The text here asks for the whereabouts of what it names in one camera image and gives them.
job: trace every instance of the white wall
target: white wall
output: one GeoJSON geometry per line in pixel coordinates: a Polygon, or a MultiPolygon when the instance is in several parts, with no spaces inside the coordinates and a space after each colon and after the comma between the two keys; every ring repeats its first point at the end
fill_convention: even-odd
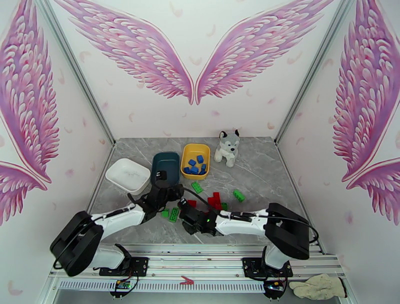
{"type": "MultiPolygon", "coordinates": [[[[399,2],[376,2],[382,8],[386,24],[389,25],[389,20],[391,28],[400,37],[399,2]]],[[[381,215],[379,209],[374,212],[367,190],[359,186],[346,189],[349,181],[341,180],[347,172],[347,163],[334,154],[333,125],[337,126],[338,123],[334,122],[333,116],[340,58],[344,50],[344,37],[348,34],[349,23],[355,20],[355,16],[356,5],[353,5],[325,58],[325,64],[320,68],[300,105],[297,113],[302,115],[292,121],[280,148],[297,181],[306,208],[321,234],[322,243],[328,252],[338,254],[358,302],[391,304],[398,303],[400,295],[400,227],[393,220],[389,221],[385,215],[381,215]]],[[[389,75],[391,83],[398,82],[399,77],[399,62],[395,56],[400,48],[398,44],[394,44],[394,47],[396,51],[388,56],[393,66],[397,67],[394,69],[397,76],[389,75]]],[[[398,98],[396,92],[392,99],[386,98],[385,102],[394,105],[398,98]]],[[[400,112],[397,110],[368,167],[400,156],[399,126],[400,112]]],[[[399,171],[397,169],[388,174],[398,175],[399,171]]],[[[383,186],[381,190],[384,195],[393,194],[395,202],[392,206],[397,208],[400,202],[399,186],[396,182],[392,185],[394,191],[390,191],[388,186],[383,186]]]]}
{"type": "MultiPolygon", "coordinates": [[[[18,3],[8,1],[1,4],[1,42],[10,29],[18,3]]],[[[87,207],[111,148],[40,14],[38,24],[44,29],[52,63],[58,117],[56,126],[59,128],[58,156],[47,163],[46,173],[51,179],[51,183],[43,181],[47,191],[39,188],[28,191],[21,213],[16,211],[15,216],[10,216],[7,221],[6,216],[0,214],[4,218],[0,226],[0,303],[34,303],[38,298],[54,261],[50,244],[72,215],[87,207]]],[[[4,94],[1,98],[2,102],[7,101],[4,94]]],[[[0,161],[27,170],[1,121],[0,161]]],[[[4,186],[0,183],[0,201],[3,203],[7,195],[12,196],[4,186]]]]}
{"type": "MultiPolygon", "coordinates": [[[[313,4],[330,3],[322,9],[323,18],[316,23],[315,29],[242,88],[224,98],[207,95],[199,105],[196,102],[190,105],[184,96],[167,99],[143,88],[138,79],[118,68],[88,38],[77,32],[77,27],[69,21],[72,15],[68,11],[55,0],[49,2],[113,135],[116,138],[140,138],[213,137],[220,130],[232,128],[239,129],[241,136],[274,137],[340,1],[315,0],[313,4]]],[[[80,2],[84,0],[73,1],[75,4],[80,2]]],[[[158,27],[174,46],[195,83],[214,48],[233,25],[289,2],[93,0],[90,3],[114,10],[118,16],[135,15],[158,27]]],[[[84,20],[79,13],[74,14],[84,20]]]]}

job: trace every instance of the work glove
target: work glove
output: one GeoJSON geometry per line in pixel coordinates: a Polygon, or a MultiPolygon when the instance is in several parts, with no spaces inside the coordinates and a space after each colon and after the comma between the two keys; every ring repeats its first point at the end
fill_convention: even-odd
{"type": "Polygon", "coordinates": [[[334,296],[347,298],[346,288],[338,277],[326,273],[310,277],[305,282],[290,282],[289,287],[299,298],[328,300],[334,296]]]}

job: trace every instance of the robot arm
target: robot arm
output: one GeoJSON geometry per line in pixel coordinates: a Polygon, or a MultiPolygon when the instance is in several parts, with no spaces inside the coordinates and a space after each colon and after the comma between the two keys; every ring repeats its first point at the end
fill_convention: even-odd
{"type": "Polygon", "coordinates": [[[191,207],[182,198],[182,185],[169,187],[158,180],[148,194],[134,200],[128,206],[103,214],[89,215],[78,212],[60,232],[50,246],[61,267],[70,276],[76,276],[86,268],[106,269],[109,275],[118,276],[130,265],[130,254],[121,245],[102,245],[101,240],[130,226],[141,225],[165,208],[167,202],[179,200],[179,217],[189,234],[208,233],[212,236],[249,234],[266,236],[274,247],[265,255],[265,264],[280,269],[290,258],[309,258],[309,232],[307,220],[277,203],[256,212],[202,212],[191,207]]]}

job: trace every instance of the pink feather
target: pink feather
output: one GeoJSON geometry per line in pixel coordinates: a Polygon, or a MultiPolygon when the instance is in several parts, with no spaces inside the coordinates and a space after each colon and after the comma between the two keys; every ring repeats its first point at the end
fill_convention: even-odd
{"type": "Polygon", "coordinates": [[[44,181],[57,156],[56,93],[43,29],[32,0],[21,0],[0,50],[0,111],[22,162],[44,181]]]}
{"type": "Polygon", "coordinates": [[[297,45],[333,0],[295,0],[234,25],[221,39],[195,85],[196,103],[243,87],[297,45]]]}
{"type": "Polygon", "coordinates": [[[193,103],[193,81],[173,45],[150,22],[87,0],[55,0],[73,15],[78,32],[118,68],[155,93],[185,96],[193,103]]]}
{"type": "Polygon", "coordinates": [[[45,184],[30,171],[9,162],[0,161],[0,226],[18,210],[21,213],[27,191],[47,190],[45,184]]]}
{"type": "Polygon", "coordinates": [[[347,189],[356,186],[368,190],[374,212],[379,209],[395,225],[400,223],[400,157],[366,168],[348,184],[347,189]]]}
{"type": "Polygon", "coordinates": [[[336,89],[335,154],[347,181],[373,159],[399,106],[400,53],[375,0],[358,0],[349,26],[336,89]]]}

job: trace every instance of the angel wing mural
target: angel wing mural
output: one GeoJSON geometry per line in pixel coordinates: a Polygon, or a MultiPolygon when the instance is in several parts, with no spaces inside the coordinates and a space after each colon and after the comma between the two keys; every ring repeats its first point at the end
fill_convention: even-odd
{"type": "Polygon", "coordinates": [[[54,0],[73,17],[79,33],[117,66],[155,93],[185,96],[197,105],[243,87],[297,45],[333,0],[294,0],[232,26],[194,82],[172,43],[150,22],[87,0],[54,0]]]}
{"type": "Polygon", "coordinates": [[[344,39],[336,89],[335,154],[347,162],[347,189],[368,190],[372,207],[399,220],[400,160],[367,167],[377,153],[399,106],[400,44],[376,0],[357,0],[355,22],[344,39]]]}
{"type": "Polygon", "coordinates": [[[22,211],[27,191],[47,190],[59,145],[52,63],[36,14],[32,0],[21,0],[1,44],[0,118],[26,168],[0,161],[0,225],[22,211]]]}

